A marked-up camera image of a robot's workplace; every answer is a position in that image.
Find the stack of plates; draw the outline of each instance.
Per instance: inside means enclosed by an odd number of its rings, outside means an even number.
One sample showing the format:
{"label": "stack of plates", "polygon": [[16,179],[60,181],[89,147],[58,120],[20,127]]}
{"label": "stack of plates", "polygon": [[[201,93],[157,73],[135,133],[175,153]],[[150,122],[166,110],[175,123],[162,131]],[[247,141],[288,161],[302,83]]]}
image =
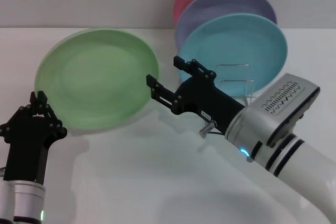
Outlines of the stack of plates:
{"label": "stack of plates", "polygon": [[217,87],[233,97],[263,88],[285,64],[286,39],[268,0],[176,0],[174,20],[180,57],[214,70]]}

